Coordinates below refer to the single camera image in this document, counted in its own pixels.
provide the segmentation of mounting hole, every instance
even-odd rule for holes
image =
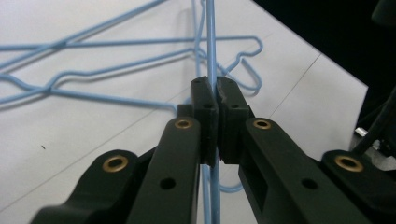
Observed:
[[[304,187],[308,188],[308,189],[317,189],[318,188],[318,184],[317,182],[315,182],[312,179],[309,178],[305,178],[301,181],[301,183],[303,184]]]
[[[186,119],[177,120],[175,126],[179,129],[188,129],[192,126],[192,122]]]
[[[108,172],[108,173],[116,173],[123,168],[126,167],[128,164],[128,159],[126,157],[123,157],[121,155],[113,156],[108,158],[104,163],[103,163],[103,170]]]
[[[253,126],[258,129],[270,129],[271,123],[263,119],[258,119],[253,122]]]
[[[210,108],[212,108],[213,107],[213,105],[211,105],[211,104],[205,104],[204,105],[204,108],[206,108],[206,109],[210,109]]]
[[[165,178],[160,182],[160,187],[162,189],[172,189],[175,187],[175,185],[176,185],[176,181],[174,178]]]
[[[337,156],[334,160],[339,167],[348,170],[350,172],[363,171],[363,165],[352,157]]]

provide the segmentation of blue wire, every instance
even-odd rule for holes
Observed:
[[[201,57],[199,53],[199,44],[201,42],[202,31],[204,29],[204,18],[205,18],[205,10],[204,10],[204,2],[201,1],[202,12],[201,12],[201,20],[199,23],[199,28],[197,28],[197,13],[196,13],[196,6],[194,0],[191,0],[191,7],[192,7],[192,22],[193,22],[193,29],[194,29],[194,54],[195,54],[195,73],[197,77],[201,76]],[[209,204],[209,187],[208,187],[208,167],[205,164],[201,165],[202,171],[202,190],[203,190],[203,201],[204,201],[204,223],[210,224],[210,204]]]
[[[206,29],[207,29],[207,75],[213,92],[216,90],[217,61],[216,61],[216,31],[215,31],[215,1],[206,1]],[[215,152],[215,164],[210,168],[210,201],[212,210],[212,224],[220,224],[220,190],[219,190],[219,152]]]
[[[14,63],[19,63],[19,62],[21,62],[23,60],[26,60],[28,58],[31,58],[31,57],[39,54],[39,53],[42,53],[42,52],[44,52],[46,50],[62,48],[67,42],[69,42],[69,41],[71,41],[73,39],[81,38],[83,36],[86,36],[86,35],[89,35],[89,34],[92,34],[92,33],[95,33],[95,32],[102,31],[102,30],[104,30],[104,29],[106,29],[106,28],[108,28],[110,26],[113,26],[113,25],[115,25],[117,23],[120,23],[122,21],[128,20],[128,19],[132,18],[133,16],[136,16],[136,15],[138,15],[138,14],[140,14],[140,13],[142,13],[142,12],[152,8],[152,7],[155,7],[155,6],[159,5],[160,3],[164,2],[164,1],[165,0],[157,0],[157,1],[150,2],[148,4],[143,5],[142,7],[135,8],[135,9],[133,9],[133,10],[127,12],[127,13],[124,13],[124,14],[116,17],[116,18],[113,18],[111,20],[104,21],[102,23],[94,25],[93,27],[90,27],[88,29],[80,31],[80,32],[78,32],[76,34],[73,34],[73,35],[70,35],[70,36],[65,37],[63,39],[60,39],[58,41],[55,41],[55,42],[53,42],[51,44],[40,46],[39,48],[37,48],[37,49],[35,49],[33,51],[30,51],[30,52],[28,52],[26,54],[23,54],[23,55],[21,55],[19,57],[16,57],[16,58],[11,59],[9,61],[0,63],[0,69],[4,69],[4,68],[6,68],[6,67],[8,67],[8,66],[10,66],[10,65],[12,65]]]
[[[119,47],[119,46],[133,46],[133,45],[153,45],[153,44],[173,44],[182,42],[194,42],[195,37],[178,37],[178,38],[157,38],[157,39],[136,39],[136,40],[117,40],[117,41],[87,41],[77,43],[67,43],[62,46],[62,49],[83,49],[83,48],[98,48],[98,47]],[[254,35],[232,35],[232,36],[216,36],[216,41],[232,41],[232,40],[255,40],[259,46],[258,51],[262,50],[262,42]],[[201,37],[200,42],[207,41],[207,37]],[[0,51],[17,51],[17,50],[32,50],[40,48],[40,46],[48,44],[22,44],[22,45],[0,45]]]
[[[97,76],[101,75],[103,73],[109,73],[109,72],[115,72],[117,70],[125,69],[125,68],[131,68],[134,66],[146,64],[146,63],[153,63],[159,60],[164,60],[167,58],[175,57],[180,54],[188,53],[190,51],[193,51],[192,48],[189,49],[182,49],[182,50],[177,50],[174,52],[170,52],[167,54],[163,54],[160,56],[156,57],[151,57],[148,59],[132,62],[132,63],[125,63],[125,64],[120,64],[112,67],[107,67],[103,69],[98,69],[98,70],[93,70],[93,71],[63,71],[53,77],[44,87],[37,87],[37,86],[32,86],[29,84],[24,83],[23,81],[17,79],[16,77],[10,76],[10,75],[2,75],[0,74],[0,80],[7,80],[10,82],[15,83],[16,85],[20,86],[21,88],[27,90],[24,93],[16,94],[13,96],[8,96],[4,98],[0,98],[0,104],[5,104],[5,103],[10,103],[13,101],[17,101],[26,97],[30,97],[36,94],[40,93],[48,93],[48,92],[54,92],[58,95],[66,95],[66,96],[72,96],[72,97],[78,97],[78,98],[84,98],[84,99],[90,99],[89,96],[92,97],[93,100],[102,100],[102,101],[108,101],[111,102],[111,100],[114,100],[114,103],[123,103],[123,104],[131,104],[131,105],[144,105],[144,106],[158,106],[158,107],[172,107],[174,110],[177,110],[177,107],[173,104],[168,104],[168,103],[161,103],[161,102],[154,102],[154,101],[142,101],[138,99],[127,99],[127,98],[121,98],[121,97],[114,97],[114,96],[105,96],[105,95],[99,95],[99,94],[90,94],[90,93],[84,93],[84,92],[77,92],[77,91],[62,91],[62,90],[57,90],[54,88],[54,85],[56,82],[61,79],[62,77],[68,77],[68,76],[80,76],[80,77],[92,77],[92,76]]]

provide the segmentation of metal component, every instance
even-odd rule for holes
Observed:
[[[179,129],[175,123],[181,119],[194,125]],[[179,118],[168,122],[126,223],[196,221],[200,131],[196,119]]]
[[[108,158],[104,163],[103,163],[103,170],[109,173],[116,173],[123,168],[126,167],[128,164],[128,159],[126,157],[123,157],[121,155],[116,155],[113,157]]]
[[[357,133],[357,134],[360,135],[361,137],[364,137],[364,136],[366,136],[367,131],[364,130],[363,128],[357,128],[357,129],[355,129],[355,133]]]
[[[334,161],[338,166],[350,172],[361,172],[364,169],[359,161],[348,156],[337,156]]]
[[[264,120],[264,119],[257,119],[253,122],[253,126],[258,128],[258,129],[270,129],[271,128],[271,123]]]
[[[248,119],[242,141],[239,176],[259,223],[370,223],[275,122]]]
[[[187,119],[178,119],[175,122],[175,126],[179,129],[188,129],[192,126],[192,121]]]

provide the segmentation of white surface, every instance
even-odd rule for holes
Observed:
[[[0,44],[43,43],[112,18],[147,1],[30,0],[0,2]],[[264,51],[247,60],[263,87],[247,102],[257,117],[278,122],[311,157],[347,149],[366,87],[250,1],[216,1],[217,35],[257,35]],[[192,36],[190,1],[165,2],[89,40]],[[35,85],[66,70],[126,63],[191,44],[67,49],[12,72]],[[251,41],[218,43],[230,63]],[[19,53],[0,52],[0,60]],[[243,67],[234,74],[251,83]],[[192,57],[164,66],[100,78],[64,78],[61,88],[181,104],[194,78]],[[20,91],[0,82],[0,97]],[[0,105],[0,223],[28,223],[44,205],[62,203],[99,155],[115,148],[137,155],[154,147],[174,115],[161,109],[113,105],[58,96]],[[237,167],[221,165],[221,182],[235,184]],[[221,194],[223,223],[255,223],[245,193]],[[199,202],[198,223],[202,223]]]

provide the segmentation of black plastic bracket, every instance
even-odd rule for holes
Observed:
[[[124,223],[140,184],[138,158],[113,150],[98,157],[67,201],[41,209],[32,224]]]
[[[193,118],[167,123],[126,223],[196,221],[200,132]]]
[[[239,176],[259,223],[370,223],[269,119],[248,119]]]

